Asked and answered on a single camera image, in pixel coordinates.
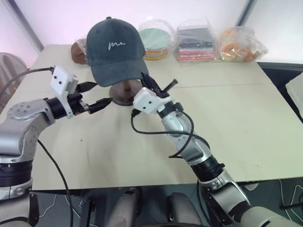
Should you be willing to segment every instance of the table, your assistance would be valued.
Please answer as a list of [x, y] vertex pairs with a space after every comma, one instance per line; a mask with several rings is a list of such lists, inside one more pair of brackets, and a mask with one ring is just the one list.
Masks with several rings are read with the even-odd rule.
[[[262, 69], [255, 63], [204, 62], [180, 65], [172, 56], [147, 61], [150, 75], [170, 91], [195, 122], [195, 131], [210, 144], [214, 156], [237, 182], [303, 175], [303, 125]], [[93, 81], [90, 68], [71, 61], [70, 45], [49, 45], [32, 67], [61, 65], [80, 82]], [[53, 97], [49, 72], [27, 75], [7, 107]], [[83, 93], [94, 103], [108, 97], [109, 87]], [[59, 119], [40, 140], [61, 167], [71, 189], [195, 183], [191, 168], [180, 159], [165, 135], [141, 135], [130, 126], [132, 107], [111, 103], [105, 110]], [[161, 131], [156, 115], [140, 114], [135, 125]], [[34, 190], [64, 189], [53, 163], [37, 146], [32, 176]]]

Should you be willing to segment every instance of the cap brim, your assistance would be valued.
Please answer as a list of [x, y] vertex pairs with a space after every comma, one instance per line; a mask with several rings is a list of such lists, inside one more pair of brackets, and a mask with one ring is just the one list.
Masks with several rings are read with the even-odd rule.
[[120, 61], [90, 67], [96, 83], [101, 87], [130, 79], [142, 79], [142, 72], [148, 74], [144, 60]]

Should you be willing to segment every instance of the robotic arm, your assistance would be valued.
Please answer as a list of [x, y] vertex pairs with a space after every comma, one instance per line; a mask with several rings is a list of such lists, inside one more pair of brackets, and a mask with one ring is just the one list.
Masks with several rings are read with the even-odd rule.
[[[32, 162], [40, 133], [56, 119], [72, 118], [83, 112], [95, 113], [110, 104], [105, 98], [85, 104], [81, 93], [96, 84], [77, 84], [78, 79], [61, 67], [53, 70], [51, 81], [56, 97], [17, 104], [9, 109], [0, 126], [0, 226], [34, 226], [39, 219], [37, 197], [31, 193]], [[143, 88], [134, 98], [132, 119], [140, 112], [158, 114], [179, 154], [197, 175], [206, 190], [206, 202], [223, 224], [241, 227], [297, 227], [266, 208], [252, 207], [241, 188], [229, 176], [224, 164], [213, 157], [208, 143], [196, 136], [191, 118], [180, 103], [173, 103], [164, 90], [148, 75], [143, 75]]]
[[81, 100], [81, 93], [95, 85], [78, 84], [73, 74], [57, 66], [51, 81], [55, 98], [19, 103], [8, 110], [0, 126], [0, 226], [34, 226], [38, 222], [37, 197], [31, 193], [38, 137], [56, 119], [95, 113], [109, 105], [111, 98], [92, 105]]
[[140, 112], [158, 114], [174, 142], [179, 154], [190, 165], [206, 190], [206, 202], [222, 224], [240, 227], [298, 227], [284, 217], [263, 207], [252, 207], [247, 196], [224, 168], [213, 157], [208, 143], [196, 136], [190, 117], [180, 103], [173, 103], [168, 91], [177, 83], [174, 80], [164, 90], [147, 74], [143, 75], [143, 88], [134, 97], [132, 119]]

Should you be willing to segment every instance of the plastic bag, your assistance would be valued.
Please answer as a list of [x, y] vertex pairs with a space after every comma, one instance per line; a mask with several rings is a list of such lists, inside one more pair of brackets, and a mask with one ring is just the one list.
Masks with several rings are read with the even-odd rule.
[[87, 64], [86, 38], [78, 39], [71, 46], [71, 59], [78, 64]]
[[216, 42], [207, 18], [181, 23], [176, 34], [179, 61], [211, 61], [217, 58]]
[[82, 52], [86, 56], [86, 37], [76, 40], [76, 43], [78, 44], [79, 48], [82, 50]]
[[219, 56], [226, 61], [249, 62], [268, 53], [268, 49], [247, 27], [236, 26], [224, 30], [218, 39]]
[[145, 47], [144, 59], [157, 60], [173, 50], [175, 30], [165, 20], [146, 21], [138, 27], [138, 31]]

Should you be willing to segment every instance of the black cable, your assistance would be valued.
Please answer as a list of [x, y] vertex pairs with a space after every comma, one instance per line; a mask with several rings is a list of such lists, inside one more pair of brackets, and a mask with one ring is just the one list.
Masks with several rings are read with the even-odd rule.
[[209, 226], [212, 226], [212, 223], [210, 222], [210, 219], [208, 218], [205, 210], [203, 209], [202, 203], [201, 203], [199, 180], [197, 180], [197, 184], [196, 184], [196, 193], [197, 193], [197, 199], [198, 199], [200, 210], [201, 210], [204, 218], [206, 219], [207, 223], [209, 224]]
[[41, 71], [51, 71], [51, 72], [53, 72], [53, 70], [54, 70], [54, 67], [41, 68], [41, 69], [35, 69], [35, 70], [28, 70], [28, 71], [25, 71], [25, 72], [22, 72], [22, 73], [16, 75], [16, 76], [13, 77], [12, 79], [10, 79], [10, 80], [6, 83], [6, 85], [1, 89], [1, 91], [0, 91], [0, 100], [2, 99], [2, 96], [4, 95], [6, 89], [8, 89], [9, 86], [10, 86], [16, 79], [18, 79], [18, 78], [20, 78], [20, 77], [22, 77], [22, 76], [24, 76], [24, 75], [26, 75], [26, 74], [28, 74], [28, 73], [32, 73], [32, 72], [41, 72]]
[[207, 141], [206, 141], [204, 138], [202, 138], [201, 136], [198, 136], [198, 135], [195, 135], [195, 134], [192, 133], [192, 131], [194, 130], [193, 120], [192, 120], [190, 117], [189, 117], [189, 120], [190, 120], [191, 123], [192, 123], [191, 133], [185, 132], [185, 131], [139, 131], [139, 130], [137, 130], [137, 129], [135, 128], [135, 126], [134, 126], [134, 116], [133, 116], [133, 115], [131, 116], [131, 126], [132, 126], [132, 129], [133, 129], [135, 132], [137, 132], [137, 133], [139, 133], [139, 134], [144, 134], [144, 135], [159, 135], [159, 134], [188, 135], [189, 137], [188, 137], [186, 143], [184, 144], [184, 146], [183, 146], [176, 154], [172, 155], [173, 158], [182, 158], [181, 156], [177, 156], [177, 155], [179, 155], [179, 154], [186, 148], [186, 146], [187, 146], [188, 143], [190, 142], [191, 137], [195, 137], [195, 138], [201, 140], [201, 141], [202, 141], [205, 145], [207, 145], [208, 148], [210, 149], [209, 144], [207, 143]]
[[64, 186], [65, 186], [65, 190], [66, 190], [66, 194], [67, 194], [67, 198], [70, 202], [70, 212], [71, 212], [71, 220], [70, 220], [70, 227], [73, 227], [73, 221], [74, 221], [74, 213], [72, 211], [72, 203], [71, 203], [71, 193], [70, 193], [70, 190], [68, 189], [68, 186], [67, 186], [67, 183], [66, 183], [66, 180], [65, 180], [65, 177], [60, 169], [60, 167], [58, 166], [57, 162], [54, 160], [54, 158], [52, 157], [52, 155], [48, 152], [48, 150], [46, 149], [46, 147], [43, 145], [43, 143], [38, 140], [38, 143], [40, 144], [40, 146], [43, 148], [43, 150], [46, 152], [46, 154], [48, 155], [48, 157], [51, 159], [51, 161], [54, 163], [54, 165], [56, 166], [62, 180], [63, 180], [63, 183], [64, 183]]

